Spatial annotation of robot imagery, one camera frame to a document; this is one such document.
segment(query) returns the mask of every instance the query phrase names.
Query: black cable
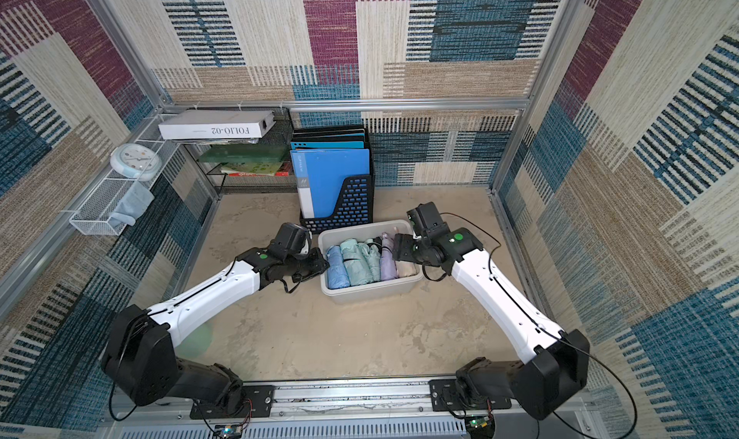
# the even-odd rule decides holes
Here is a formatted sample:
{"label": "black cable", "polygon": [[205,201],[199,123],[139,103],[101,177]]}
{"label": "black cable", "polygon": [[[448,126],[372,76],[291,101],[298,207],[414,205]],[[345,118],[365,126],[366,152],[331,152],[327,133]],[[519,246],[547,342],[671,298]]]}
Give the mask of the black cable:
{"label": "black cable", "polygon": [[238,258],[238,257],[239,257],[239,255],[236,255],[236,256],[234,257],[234,262],[232,262],[232,263],[231,263],[231,267],[230,267],[230,268],[228,268],[228,271],[226,271],[226,276],[227,276],[228,274],[230,274],[230,273],[231,273],[231,271],[232,271],[232,270],[234,269],[234,265],[236,264],[236,258]]}
{"label": "black cable", "polygon": [[[238,258],[238,256],[234,257],[234,262],[232,262],[232,263],[231,263],[231,267],[230,267],[230,268],[228,268],[228,270],[226,271],[226,275],[224,275],[224,276],[222,276],[222,277],[219,277],[219,278],[218,278],[217,280],[214,280],[213,282],[209,283],[209,284],[208,284],[208,285],[206,285],[205,287],[203,287],[203,288],[200,288],[200,289],[199,289],[198,291],[196,291],[196,292],[195,292],[195,293],[193,293],[192,295],[190,295],[190,296],[186,296],[185,298],[182,298],[182,299],[180,299],[180,301],[178,301],[178,302],[174,303],[174,304],[173,304],[172,306],[174,306],[174,307],[177,307],[177,306],[179,306],[179,305],[183,304],[183,303],[184,303],[185,301],[187,301],[188,299],[190,299],[190,298],[192,298],[193,296],[197,295],[197,294],[198,294],[198,293],[200,293],[201,291],[207,290],[207,289],[208,289],[208,288],[209,288],[210,286],[212,286],[212,285],[216,285],[216,284],[217,284],[218,282],[221,282],[221,281],[223,280],[223,278],[224,278],[224,277],[227,277],[227,276],[228,276],[228,274],[230,274],[230,273],[231,273],[231,271],[232,271],[232,270],[234,269],[234,266],[235,266],[235,264],[236,264],[236,258]],[[164,311],[165,311],[165,310],[159,310],[159,311],[157,311],[157,312],[155,312],[155,313],[153,313],[153,314],[150,314],[150,315],[156,315],[156,314],[162,313],[162,312],[164,312]]]}
{"label": "black cable", "polygon": [[[452,215],[452,216],[456,216],[456,217],[460,218],[461,220],[465,220],[466,222],[469,222],[470,224],[472,224],[472,225],[473,225],[474,227],[478,228],[478,229],[479,229],[480,231],[482,231],[482,232],[484,232],[485,234],[487,234],[487,235],[488,235],[488,236],[489,236],[489,237],[490,237],[490,238],[491,238],[492,240],[495,240],[495,241],[496,241],[496,242],[498,243],[498,246],[497,246],[497,247],[495,247],[495,248],[494,248],[494,249],[493,249],[493,250],[492,250],[492,251],[490,252],[490,256],[488,257],[488,272],[490,273],[490,276],[492,277],[492,276],[493,276],[493,267],[492,267],[493,253],[494,253],[494,251],[495,251],[495,250],[497,250],[497,249],[499,249],[499,248],[500,248],[501,246],[503,246],[503,244],[502,244],[502,243],[501,243],[501,242],[500,242],[500,241],[499,241],[498,239],[496,239],[495,237],[493,237],[493,235],[492,235],[492,234],[490,234],[490,233],[489,233],[488,231],[485,231],[484,229],[482,229],[481,227],[479,227],[479,226],[478,226],[477,224],[475,224],[474,222],[471,222],[471,221],[470,221],[470,220],[468,220],[467,218],[465,218],[465,217],[461,217],[461,216],[460,216],[459,214],[456,214],[456,213],[449,213],[449,212],[444,212],[444,213],[439,213],[439,214],[450,214],[450,215]],[[592,354],[590,354],[589,352],[587,352],[587,351],[583,351],[582,349],[580,349],[580,348],[578,348],[578,347],[575,347],[575,346],[573,346],[572,344],[570,344],[570,343],[566,342],[565,340],[563,340],[563,339],[561,339],[561,338],[557,338],[556,336],[552,335],[552,334],[551,334],[551,333],[549,333],[548,331],[546,331],[546,330],[544,330],[543,328],[541,328],[541,326],[540,326],[540,325],[539,325],[539,324],[538,324],[538,323],[537,323],[537,322],[536,322],[535,320],[533,320],[533,319],[531,318],[531,316],[530,316],[530,315],[529,315],[529,314],[528,314],[528,313],[527,313],[527,312],[526,312],[525,310],[523,310],[523,308],[521,307],[521,305],[519,305],[519,303],[518,303],[518,302],[517,302],[517,301],[516,301],[515,299],[513,299],[513,297],[512,297],[512,296],[511,296],[511,295],[510,295],[510,294],[508,293],[508,291],[507,291],[507,290],[506,290],[506,289],[505,289],[505,288],[503,287],[503,285],[501,285],[501,283],[500,283],[500,282],[498,282],[498,279],[497,279],[497,278],[495,278],[495,277],[492,277],[492,279],[493,279],[493,280],[495,280],[495,282],[496,282],[496,283],[498,284],[498,286],[500,287],[500,289],[501,289],[501,290],[503,290],[503,292],[505,293],[505,295],[506,295],[506,296],[508,296],[508,297],[509,297],[509,298],[511,299],[511,301],[513,302],[513,304],[514,304],[514,305],[516,305],[516,306],[517,306],[517,307],[518,307],[519,309],[521,309],[521,312],[522,312],[522,313],[523,313],[523,314],[524,314],[524,315],[525,315],[526,317],[528,317],[528,319],[529,319],[529,320],[530,320],[530,321],[531,321],[531,322],[532,322],[532,323],[533,323],[534,325],[536,325],[536,326],[537,326],[537,330],[539,330],[539,331],[542,331],[543,333],[545,333],[545,334],[549,335],[550,337],[552,337],[552,338],[556,339],[556,340],[557,340],[558,342],[560,342],[560,343],[563,343],[563,344],[566,344],[567,346],[569,346],[569,347],[573,348],[574,350],[576,350],[576,351],[579,351],[579,352],[581,352],[581,353],[585,354],[585,355],[586,355],[587,357],[591,358],[592,360],[594,360],[594,361],[598,362],[598,364],[599,364],[599,365],[600,365],[601,367],[605,368],[605,370],[607,370],[607,371],[608,371],[608,372],[609,372],[609,373],[610,373],[611,375],[613,375],[613,376],[614,376],[614,378],[615,378],[615,379],[616,379],[616,380],[617,380],[617,381],[618,381],[618,382],[619,382],[619,383],[621,384],[621,386],[623,386],[623,387],[624,387],[624,389],[626,389],[626,394],[627,394],[627,395],[629,396],[629,399],[631,400],[631,404],[632,404],[632,406],[633,406],[633,409],[634,409],[634,421],[633,421],[633,423],[631,424],[631,427],[629,428],[629,430],[628,430],[628,431],[626,432],[626,434],[623,434],[623,435],[621,435],[621,436],[617,437],[616,439],[624,439],[624,438],[625,438],[626,436],[628,436],[629,434],[631,434],[631,433],[632,433],[632,432],[634,431],[634,429],[636,428],[636,421],[637,421],[637,416],[638,416],[638,414],[637,414],[637,409],[636,409],[636,401],[634,400],[634,396],[632,396],[632,394],[631,394],[631,391],[629,390],[629,388],[628,388],[628,387],[626,387],[626,384],[625,384],[625,383],[623,382],[623,380],[622,380],[622,379],[620,379],[620,378],[619,378],[619,377],[618,377],[618,376],[617,376],[617,375],[616,375],[616,374],[614,373],[614,371],[613,371],[613,370],[611,370],[611,369],[610,369],[610,368],[609,368],[609,367],[608,367],[607,365],[605,365],[605,364],[604,364],[603,362],[601,362],[601,361],[600,361],[600,360],[599,360],[598,358],[596,358],[596,356],[593,356],[593,355],[592,355]],[[571,426],[571,425],[570,425],[570,424],[568,424],[568,423],[567,423],[566,421],[564,421],[564,420],[563,420],[563,419],[562,419],[562,418],[561,418],[561,417],[560,417],[559,415],[557,415],[557,412],[552,412],[552,413],[554,414],[554,416],[556,416],[557,418],[559,418],[559,420],[560,420],[560,421],[561,421],[562,423],[564,423],[564,424],[565,424],[565,426],[567,426],[567,427],[568,427],[569,429],[572,429],[572,430],[573,430],[574,432],[577,432],[578,434],[582,435],[583,437],[588,437],[589,439],[601,439],[600,437],[590,436],[590,435],[588,435],[588,434],[585,434],[585,433],[583,433],[583,432],[580,432],[580,431],[578,431],[578,430],[577,430],[577,429],[575,429],[575,428],[574,428],[573,426]],[[540,425],[539,425],[539,422],[537,422],[537,428],[539,429],[539,430],[537,431],[537,439],[539,439],[539,434],[540,434]]]}
{"label": "black cable", "polygon": [[447,273],[445,272],[445,273],[444,273],[444,274],[442,274],[442,276],[441,276],[441,277],[439,277],[438,279],[432,279],[432,278],[430,278],[430,277],[429,277],[429,274],[427,274],[427,273],[426,273],[426,263],[423,263],[423,264],[422,264],[422,265],[420,266],[420,269],[421,269],[421,271],[423,272],[423,276],[424,276],[425,278],[429,279],[429,280],[430,280],[430,281],[432,281],[432,282],[441,282],[441,281],[442,281],[442,280],[444,280],[444,279],[446,278],[446,276],[448,275],[448,274],[447,274]]}
{"label": "black cable", "polygon": [[145,314],[139,315],[136,320],[134,320],[133,323],[131,323],[131,331],[128,335],[125,337],[125,343],[123,348],[120,351],[120,357],[118,357],[118,365],[115,369],[115,376],[113,377],[113,386],[110,388],[110,394],[108,395],[108,413],[110,414],[110,417],[114,421],[123,421],[126,418],[130,417],[132,413],[134,413],[134,410],[136,410],[137,405],[134,405],[134,408],[132,408],[128,413],[126,413],[122,418],[119,418],[113,413],[113,393],[115,392],[115,379],[118,378],[118,372],[120,371],[120,365],[124,360],[125,350],[129,348],[129,343],[131,342],[131,338],[133,338],[136,334],[138,334],[138,330],[136,329],[136,324],[139,323],[139,321],[143,320],[145,317],[148,317]]}
{"label": "black cable", "polygon": [[195,407],[197,407],[197,411],[200,412],[200,416],[202,417],[202,422],[208,426],[208,429],[213,433],[215,437],[222,437],[221,434],[218,434],[215,429],[213,429],[210,424],[208,423],[208,420],[206,420],[206,416],[202,414],[202,410],[200,409],[200,401],[193,401],[193,404],[195,404]]}
{"label": "black cable", "polygon": [[448,391],[447,391],[446,388],[445,389],[442,389],[442,391],[441,391],[441,403],[444,404],[444,407],[446,407],[446,409],[448,410],[448,412],[451,413],[451,415],[453,417],[457,418],[457,420],[464,420],[465,417],[467,416],[467,409],[464,407],[464,404],[462,404],[462,402],[459,399],[459,396],[457,396],[457,401],[459,401],[460,405],[462,406],[462,411],[464,412],[464,415],[458,416],[456,413],[454,413],[454,411],[452,409],[449,408],[449,405],[446,403],[446,393],[447,392]]}
{"label": "black cable", "polygon": [[[562,344],[565,344],[565,345],[571,347],[572,349],[574,349],[575,351],[581,352],[582,354],[585,354],[587,357],[591,358],[592,360],[598,362],[598,364],[601,367],[605,368],[605,370],[607,370],[611,375],[613,375],[614,378],[621,384],[621,386],[623,386],[624,389],[626,389],[626,394],[629,396],[629,400],[631,401],[631,405],[634,408],[634,421],[632,422],[631,427],[629,428],[628,431],[626,431],[625,434],[622,434],[622,435],[616,437],[615,439],[624,439],[624,437],[626,437],[629,434],[631,434],[634,431],[634,429],[636,429],[636,421],[637,421],[637,417],[638,417],[639,413],[638,413],[638,411],[636,409],[636,401],[634,400],[634,396],[632,396],[631,391],[626,386],[626,384],[623,382],[623,380],[620,379],[619,376],[616,375],[613,370],[611,370],[606,364],[604,364],[603,362],[601,362],[600,359],[598,359],[596,356],[590,354],[587,351],[583,351],[579,347],[574,346],[573,344],[570,344],[569,342],[566,342],[564,339],[557,338],[556,336],[552,335],[551,333],[549,333],[548,331],[544,330],[543,328],[539,328],[539,330],[541,330],[543,333],[551,336],[552,338],[556,339],[558,342],[560,342]],[[583,433],[583,432],[575,429],[568,422],[566,422],[565,420],[563,420],[562,417],[560,417],[559,415],[557,415],[557,412],[552,412],[552,413],[554,414],[555,417],[559,418],[559,421],[561,421],[562,423],[564,423],[565,426],[567,426],[569,429],[572,429],[574,432],[582,435],[583,437],[588,437],[590,439],[601,439],[600,437],[590,436],[589,434],[585,434],[585,433]]]}
{"label": "black cable", "polygon": [[292,287],[290,290],[288,290],[288,283],[285,282],[284,279],[277,279],[277,280],[279,280],[280,282],[282,282],[282,286],[284,287],[284,292],[286,294],[291,294],[293,291],[295,291],[295,289],[298,287],[298,285],[300,285],[303,282],[303,279],[300,278],[300,280],[298,281],[298,283],[296,283],[294,287]]}
{"label": "black cable", "polygon": [[461,220],[465,220],[466,222],[469,222],[470,224],[472,224],[472,225],[473,225],[474,227],[478,228],[478,229],[479,229],[480,231],[482,231],[482,232],[483,232],[483,233],[484,233],[485,235],[487,235],[487,236],[488,236],[488,237],[490,237],[490,238],[491,238],[492,240],[495,240],[495,241],[497,242],[498,246],[497,246],[497,247],[495,247],[495,249],[493,249],[493,251],[497,250],[497,249],[498,249],[499,247],[501,247],[501,246],[503,245],[502,243],[500,243],[500,240],[496,239],[496,238],[495,238],[495,237],[493,236],[493,234],[489,233],[488,231],[485,231],[485,229],[483,229],[483,228],[479,227],[479,226],[478,226],[477,224],[475,224],[474,222],[471,222],[471,221],[470,221],[470,220],[468,220],[467,218],[465,218],[465,217],[461,217],[461,216],[460,216],[459,214],[456,214],[456,213],[449,213],[449,212],[444,212],[444,213],[439,213],[439,214],[450,214],[450,215],[452,215],[452,216],[456,216],[456,217],[458,217],[459,219],[461,219]]}

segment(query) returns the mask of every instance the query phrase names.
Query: clock face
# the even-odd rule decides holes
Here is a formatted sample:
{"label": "clock face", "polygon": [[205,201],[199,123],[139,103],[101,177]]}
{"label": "clock face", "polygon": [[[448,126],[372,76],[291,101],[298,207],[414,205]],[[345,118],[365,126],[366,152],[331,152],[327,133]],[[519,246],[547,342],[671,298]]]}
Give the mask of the clock face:
{"label": "clock face", "polygon": [[156,165],[155,155],[150,149],[143,146],[127,147],[121,151],[120,159],[127,167],[145,171]]}
{"label": "clock face", "polygon": [[124,144],[110,155],[110,166],[124,177],[151,180],[162,167],[156,152],[140,144]]}

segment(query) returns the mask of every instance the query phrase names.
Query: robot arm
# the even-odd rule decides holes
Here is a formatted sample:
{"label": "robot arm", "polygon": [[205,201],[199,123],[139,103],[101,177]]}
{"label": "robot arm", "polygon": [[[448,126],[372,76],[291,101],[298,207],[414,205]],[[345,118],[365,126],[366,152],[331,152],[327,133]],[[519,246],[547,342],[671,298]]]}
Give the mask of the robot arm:
{"label": "robot arm", "polygon": [[137,406],[165,396],[191,397],[223,412],[242,406],[242,381],[220,364],[180,359],[174,348],[199,325],[239,299],[272,282],[299,285],[328,269],[319,249],[309,249],[310,232],[284,223],[265,249],[246,250],[213,277],[165,302],[116,315],[101,360],[103,371]]}
{"label": "robot arm", "polygon": [[[408,212],[415,236],[396,234],[393,258],[438,266],[464,285],[512,342],[520,362],[496,364],[478,358],[457,370],[457,392],[468,406],[488,397],[513,397],[537,420],[562,405],[587,382],[589,343],[565,333],[513,286],[467,229],[450,231],[435,205]],[[310,235],[284,223],[266,249],[240,254],[227,268],[166,302],[141,310],[132,305],[115,318],[102,359],[103,370],[136,405],[164,396],[191,397],[226,413],[243,405],[242,381],[219,364],[206,366],[175,356],[174,348],[228,305],[291,276],[293,283],[322,274],[328,263],[309,250]]]}

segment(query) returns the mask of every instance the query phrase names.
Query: white wall shelf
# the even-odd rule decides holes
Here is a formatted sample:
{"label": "white wall shelf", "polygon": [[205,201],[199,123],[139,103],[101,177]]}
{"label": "white wall shelf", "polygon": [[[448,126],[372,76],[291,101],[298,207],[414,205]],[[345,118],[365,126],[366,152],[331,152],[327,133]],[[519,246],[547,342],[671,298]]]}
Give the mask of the white wall shelf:
{"label": "white wall shelf", "polygon": [[159,155],[162,165],[151,180],[139,181],[121,175],[110,169],[107,175],[88,194],[69,222],[84,235],[120,235],[127,226],[125,223],[112,220],[111,213],[135,182],[140,182],[151,189],[157,182],[172,155],[180,147],[179,143],[165,140],[159,133],[160,119],[151,119],[149,124],[134,139],[134,143],[148,147]]}

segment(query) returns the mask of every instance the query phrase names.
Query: ventilation grille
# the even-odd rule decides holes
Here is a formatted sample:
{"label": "ventilation grille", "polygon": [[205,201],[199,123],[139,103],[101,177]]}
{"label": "ventilation grille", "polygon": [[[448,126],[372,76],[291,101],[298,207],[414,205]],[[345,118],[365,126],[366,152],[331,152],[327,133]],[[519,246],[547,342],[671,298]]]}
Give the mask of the ventilation grille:
{"label": "ventilation grille", "polygon": [[[377,418],[255,423],[248,427],[242,437],[244,439],[460,437],[465,432],[464,422],[454,418]],[[211,433],[205,426],[129,426],[123,428],[120,439],[208,439],[210,436]]]}

